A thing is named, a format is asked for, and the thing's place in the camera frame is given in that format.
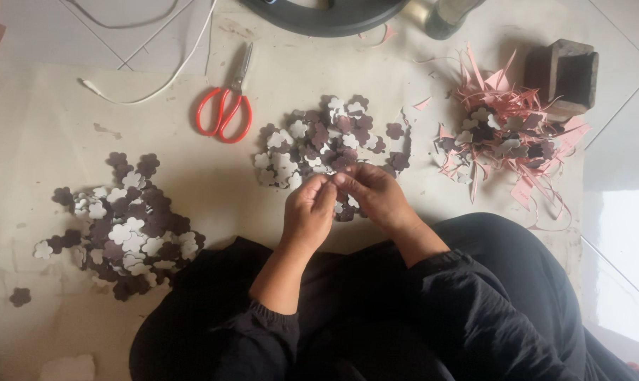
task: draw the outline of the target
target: tile grout line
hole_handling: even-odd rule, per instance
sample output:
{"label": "tile grout line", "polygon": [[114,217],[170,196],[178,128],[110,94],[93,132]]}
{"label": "tile grout line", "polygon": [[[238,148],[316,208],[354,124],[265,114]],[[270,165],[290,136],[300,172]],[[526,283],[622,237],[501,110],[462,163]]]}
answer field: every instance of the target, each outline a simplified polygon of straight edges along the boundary
{"label": "tile grout line", "polygon": [[176,14],[174,14],[174,16],[173,16],[173,17],[171,17],[171,18],[170,18],[170,19],[166,22],[166,24],[162,25],[162,28],[158,29],[158,30],[157,30],[157,32],[154,32],[154,33],[153,33],[153,35],[152,35],[152,36],[150,36],[150,38],[146,40],[146,42],[142,43],[142,44],[141,44],[141,46],[140,46],[140,47],[139,47],[139,48],[138,48],[135,52],[133,52],[133,53],[131,54],[131,56],[129,56],[129,59],[127,59],[126,61],[125,61],[125,60],[122,60],[122,61],[124,61],[124,64],[126,65],[126,64],[127,64],[127,62],[131,61],[131,59],[132,59],[133,57],[135,57],[135,56],[138,54],[138,52],[140,52],[140,51],[141,51],[141,49],[142,49],[144,46],[146,46],[146,44],[147,44],[148,42],[150,42],[152,39],[154,39],[154,38],[155,38],[155,36],[156,36],[156,35],[158,35],[160,32],[162,32],[162,31],[164,30],[164,28],[166,28],[166,26],[167,26],[167,25],[169,25],[169,23],[170,23],[171,21],[173,21],[173,20],[174,20],[174,19],[175,19],[175,18],[176,18],[176,17],[177,17],[177,16],[178,16],[181,12],[183,12],[183,11],[185,10],[185,8],[187,8],[187,7],[188,7],[188,5],[192,4],[194,1],[195,1],[195,0],[190,0],[190,1],[188,2],[188,4],[185,4],[185,6],[184,6],[183,8],[180,8],[180,10],[179,10],[178,12],[176,12]]}
{"label": "tile grout line", "polygon": [[607,259],[607,257],[606,257],[606,256],[604,256],[604,254],[603,254],[603,253],[602,253],[602,252],[601,252],[598,248],[596,248],[596,247],[595,247],[595,246],[594,246],[594,245],[593,245],[590,241],[588,241],[588,240],[587,240],[585,237],[583,237],[582,235],[580,236],[580,238],[581,238],[582,240],[584,240],[584,241],[585,241],[585,242],[586,242],[586,243],[587,243],[590,247],[592,247],[592,248],[593,248],[593,250],[595,250],[595,253],[597,253],[597,255],[599,255],[602,259],[604,259],[604,262],[608,263],[608,264],[609,264],[609,266],[612,266],[612,268],[613,268],[614,270],[616,270],[616,272],[617,272],[617,273],[619,273],[619,274],[620,274],[620,276],[621,276],[621,277],[623,277],[623,279],[625,279],[625,280],[626,280],[626,282],[630,283],[630,285],[631,285],[631,286],[633,286],[633,288],[634,288],[634,289],[635,289],[635,290],[639,293],[639,288],[637,288],[637,286],[635,286],[635,284],[634,284],[633,282],[630,282],[630,280],[629,280],[629,279],[628,279],[628,278],[627,278],[627,277],[626,277],[623,273],[621,273],[621,272],[620,272],[620,270],[618,270],[618,269],[616,268],[616,266],[614,266],[614,264],[613,264],[613,263],[611,263],[611,261],[609,261],[609,259]]}
{"label": "tile grout line", "polygon": [[92,34],[92,35],[94,35],[94,36],[96,37],[96,39],[98,39],[98,40],[99,40],[99,41],[100,41],[100,42],[101,42],[101,43],[102,43],[102,44],[103,44],[106,48],[108,48],[108,49],[112,52],[112,54],[114,54],[114,55],[115,55],[115,57],[119,58],[119,59],[120,59],[120,61],[122,61],[122,64],[124,64],[124,60],[122,60],[122,59],[121,59],[121,57],[120,57],[117,53],[115,53],[115,51],[114,51],[114,50],[112,50],[112,48],[110,48],[110,47],[108,46],[108,44],[106,44],[106,43],[105,43],[105,41],[104,41],[103,39],[101,39],[101,38],[100,38],[100,37],[99,37],[99,36],[98,36],[98,35],[97,35],[97,34],[96,34],[93,30],[91,30],[91,28],[89,28],[89,26],[88,26],[87,24],[85,24],[85,23],[84,23],[84,21],[80,20],[80,19],[77,17],[77,14],[76,14],[75,12],[72,12],[72,10],[71,10],[71,9],[70,9],[70,8],[69,8],[66,4],[64,4],[64,3],[62,2],[62,0],[56,0],[56,1],[58,1],[58,2],[59,2],[62,6],[63,6],[63,7],[65,7],[65,9],[66,9],[66,10],[68,10],[68,12],[72,13],[72,16],[73,16],[73,17],[74,17],[77,21],[81,22],[81,23],[82,23],[82,25],[84,25],[84,27],[85,27],[85,28],[87,28],[87,29],[91,32],[91,34]]}
{"label": "tile grout line", "polygon": [[614,24],[614,22],[613,22],[613,21],[611,21],[611,19],[609,19],[609,17],[607,17],[607,15],[606,15],[606,14],[604,14],[604,12],[603,12],[600,8],[598,8],[598,7],[597,7],[597,5],[593,2],[593,0],[588,0],[588,1],[590,1],[590,4],[592,4],[592,5],[595,7],[595,9],[596,9],[599,13],[602,13],[602,15],[604,16],[604,18],[606,18],[606,19],[607,19],[607,20],[608,20],[608,21],[609,21],[609,22],[610,22],[610,23],[614,26],[614,28],[616,28],[616,30],[618,30],[618,31],[620,32],[620,34],[621,34],[623,37],[625,37],[625,39],[627,39],[627,40],[628,40],[628,42],[629,42],[632,46],[634,46],[634,47],[637,49],[637,51],[639,52],[639,48],[637,47],[637,45],[635,45],[635,43],[634,43],[634,42],[632,42],[632,41],[628,38],[628,36],[626,36],[626,35],[625,35],[625,33],[623,33],[623,31],[622,31],[622,30],[620,30],[620,28],[619,28],[619,27],[617,27],[617,26],[616,26],[616,24]]}
{"label": "tile grout line", "polygon": [[621,107],[619,107],[618,110],[616,110],[616,112],[612,115],[612,117],[609,119],[609,121],[604,125],[603,128],[600,129],[600,131],[597,133],[597,135],[595,135],[595,137],[593,138],[593,140],[590,141],[590,143],[585,145],[584,150],[587,150],[588,147],[590,147],[590,145],[595,141],[595,139],[597,139],[602,132],[604,131],[604,129],[609,126],[610,123],[612,123],[612,121],[614,120],[614,118],[616,118],[616,116],[620,113],[620,111],[625,107],[626,104],[628,104],[628,102],[630,101],[630,99],[633,99],[633,97],[635,96],[635,94],[639,91],[639,86],[637,86],[637,89],[635,89],[635,91],[633,91],[632,94],[630,94],[630,96],[628,97],[628,99],[625,100],[625,102],[623,102],[623,104],[621,105]]}

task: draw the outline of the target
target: floor tile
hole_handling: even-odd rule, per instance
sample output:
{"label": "floor tile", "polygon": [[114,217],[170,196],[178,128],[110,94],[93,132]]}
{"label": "floor tile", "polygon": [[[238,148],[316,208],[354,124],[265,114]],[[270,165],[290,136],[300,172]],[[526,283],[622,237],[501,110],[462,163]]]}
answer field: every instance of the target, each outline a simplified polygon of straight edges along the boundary
{"label": "floor tile", "polygon": [[586,149],[583,237],[639,289],[639,90]]}
{"label": "floor tile", "polygon": [[0,60],[116,69],[123,63],[59,0],[2,0]]}
{"label": "floor tile", "polygon": [[639,0],[591,0],[639,49]]}
{"label": "floor tile", "polygon": [[[133,71],[173,73],[193,48],[210,8],[210,1],[193,1],[126,64]],[[181,71],[182,74],[206,74],[210,28],[211,25],[206,26],[195,54]]]}
{"label": "floor tile", "polygon": [[[72,13],[84,22],[122,60],[128,60],[143,44],[178,14],[191,0],[61,0]],[[128,29],[106,26],[139,25]]]}
{"label": "floor tile", "polygon": [[639,365],[639,292],[583,241],[581,317],[603,345]]}

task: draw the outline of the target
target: elastic cuff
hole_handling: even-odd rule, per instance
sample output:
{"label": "elastic cuff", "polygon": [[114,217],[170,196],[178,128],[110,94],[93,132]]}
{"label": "elastic cuff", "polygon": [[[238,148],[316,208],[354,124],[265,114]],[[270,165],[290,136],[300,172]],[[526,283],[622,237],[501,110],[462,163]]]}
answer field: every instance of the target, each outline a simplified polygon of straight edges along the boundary
{"label": "elastic cuff", "polygon": [[262,305],[256,299],[251,299],[251,304],[249,305],[249,309],[256,315],[259,316],[262,320],[264,320],[267,324],[282,324],[282,325],[297,325],[298,324],[298,313],[293,315],[282,315],[281,313],[276,313],[275,311],[269,310],[267,307]]}
{"label": "elastic cuff", "polygon": [[413,265],[408,272],[420,277],[427,277],[430,274],[457,267],[462,262],[467,264],[472,262],[472,259],[460,250],[454,249],[448,253],[433,255],[430,258],[424,259]]}

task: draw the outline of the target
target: right hand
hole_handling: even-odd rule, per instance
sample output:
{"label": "right hand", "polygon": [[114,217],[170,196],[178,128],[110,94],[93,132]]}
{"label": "right hand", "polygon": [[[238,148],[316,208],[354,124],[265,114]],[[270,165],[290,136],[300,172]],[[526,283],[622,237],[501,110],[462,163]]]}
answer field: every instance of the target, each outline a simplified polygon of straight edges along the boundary
{"label": "right hand", "polygon": [[395,178],[375,165],[360,163],[334,175],[332,182],[355,197],[369,219],[391,238],[423,223],[409,206]]}

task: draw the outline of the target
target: pink paper strip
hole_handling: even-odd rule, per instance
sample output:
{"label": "pink paper strip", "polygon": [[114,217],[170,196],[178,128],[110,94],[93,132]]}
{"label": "pink paper strip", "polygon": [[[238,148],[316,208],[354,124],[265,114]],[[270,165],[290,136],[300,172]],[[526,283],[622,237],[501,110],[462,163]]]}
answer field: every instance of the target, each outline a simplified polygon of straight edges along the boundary
{"label": "pink paper strip", "polygon": [[423,102],[417,104],[416,106],[414,106],[414,108],[416,108],[419,111],[423,111],[423,109],[428,105],[428,102],[430,102],[430,99],[432,99],[433,97],[428,97],[428,99],[424,100]]}

